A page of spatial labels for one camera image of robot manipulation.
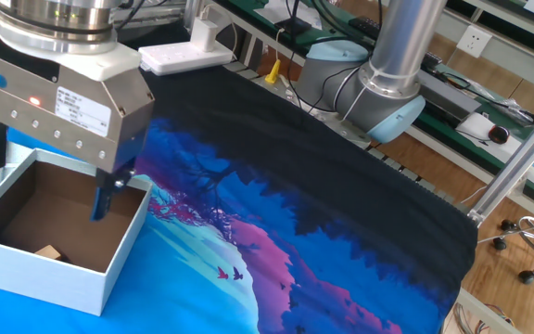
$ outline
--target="white power adapter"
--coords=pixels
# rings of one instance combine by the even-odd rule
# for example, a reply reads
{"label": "white power adapter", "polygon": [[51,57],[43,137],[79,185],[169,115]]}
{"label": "white power adapter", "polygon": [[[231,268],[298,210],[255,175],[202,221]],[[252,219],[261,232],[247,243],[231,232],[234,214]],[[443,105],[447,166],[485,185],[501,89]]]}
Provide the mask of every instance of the white power adapter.
{"label": "white power adapter", "polygon": [[203,52],[211,52],[215,48],[215,38],[218,35],[218,26],[208,19],[195,18],[191,43]]}
{"label": "white power adapter", "polygon": [[218,26],[207,19],[195,18],[191,42],[139,48],[142,69],[165,75],[224,65],[233,52],[217,42]]}

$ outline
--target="silver metal cylinder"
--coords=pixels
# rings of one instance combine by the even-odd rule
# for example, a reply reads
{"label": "silver metal cylinder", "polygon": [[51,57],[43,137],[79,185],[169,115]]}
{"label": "silver metal cylinder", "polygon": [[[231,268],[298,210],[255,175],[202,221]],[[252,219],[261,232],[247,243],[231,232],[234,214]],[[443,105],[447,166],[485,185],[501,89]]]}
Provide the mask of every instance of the silver metal cylinder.
{"label": "silver metal cylinder", "polygon": [[506,166],[491,181],[481,199],[475,204],[469,217],[478,225],[488,218],[490,213],[508,196],[508,193],[523,177],[534,162],[534,131],[506,162]]}
{"label": "silver metal cylinder", "polygon": [[203,0],[186,0],[186,5],[184,7],[184,27],[191,32],[193,29],[193,23],[195,22],[195,17],[200,14],[201,5]]}
{"label": "silver metal cylinder", "polygon": [[59,53],[108,52],[117,44],[112,11],[121,0],[0,0],[0,35]]}
{"label": "silver metal cylinder", "polygon": [[392,0],[362,81],[369,89],[396,98],[413,96],[419,71],[447,0]]}
{"label": "silver metal cylinder", "polygon": [[75,6],[49,0],[11,0],[10,6],[3,3],[0,0],[0,10],[8,16],[41,28],[77,33],[112,29],[110,7]]}

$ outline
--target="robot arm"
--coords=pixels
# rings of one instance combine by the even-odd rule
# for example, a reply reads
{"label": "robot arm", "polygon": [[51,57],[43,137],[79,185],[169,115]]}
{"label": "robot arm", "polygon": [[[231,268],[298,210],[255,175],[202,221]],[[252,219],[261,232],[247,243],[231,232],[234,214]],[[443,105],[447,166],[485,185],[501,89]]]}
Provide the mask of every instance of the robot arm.
{"label": "robot arm", "polygon": [[134,175],[154,101],[139,54],[116,41],[120,4],[0,0],[0,155],[10,126],[96,166],[94,220]]}
{"label": "robot arm", "polygon": [[[317,108],[338,112],[381,143],[394,139],[425,105],[417,75],[445,5],[446,0],[391,0],[373,55],[344,60],[352,46],[339,41],[331,42],[339,46],[338,58],[331,58],[330,49],[325,58],[311,50],[299,94],[309,102],[322,94]],[[352,67],[356,71],[331,78],[323,91],[327,77]]]}

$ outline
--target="white cardboard box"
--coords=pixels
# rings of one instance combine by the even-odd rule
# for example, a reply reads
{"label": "white cardboard box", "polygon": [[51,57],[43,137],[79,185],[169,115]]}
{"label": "white cardboard box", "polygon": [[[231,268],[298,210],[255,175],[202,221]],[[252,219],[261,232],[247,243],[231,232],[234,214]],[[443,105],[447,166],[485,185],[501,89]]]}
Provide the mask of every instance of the white cardboard box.
{"label": "white cardboard box", "polygon": [[[51,175],[56,177],[55,173],[59,173],[56,182],[48,182]],[[86,213],[79,212],[91,210],[89,194],[94,190],[80,189],[78,185],[81,181],[94,182],[94,177],[84,174],[95,175],[95,167],[36,149],[0,185],[0,207],[8,208],[0,208],[0,289],[93,315],[102,314],[146,219],[152,185],[141,179],[131,180],[128,188],[113,199],[110,214],[100,222],[89,222],[89,212],[87,218],[83,217]],[[68,175],[80,181],[68,180]],[[30,196],[15,195],[31,189]],[[72,196],[80,197],[65,198],[65,189],[77,191]],[[57,206],[39,206],[43,200],[54,200]],[[69,206],[71,214],[79,219],[68,221],[71,214],[63,211]],[[52,218],[44,221],[43,217]],[[24,228],[25,224],[34,226]],[[34,254],[49,240],[66,262]],[[106,270],[101,263],[108,263]]]}

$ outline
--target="blue fabric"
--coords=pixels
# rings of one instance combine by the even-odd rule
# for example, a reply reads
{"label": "blue fabric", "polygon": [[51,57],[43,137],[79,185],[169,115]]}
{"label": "blue fabric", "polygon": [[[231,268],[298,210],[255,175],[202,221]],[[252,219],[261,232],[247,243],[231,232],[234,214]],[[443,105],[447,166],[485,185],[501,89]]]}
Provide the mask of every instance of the blue fabric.
{"label": "blue fabric", "polygon": [[466,217],[235,73],[146,79],[155,187],[104,313],[0,290],[0,333],[438,333]]}

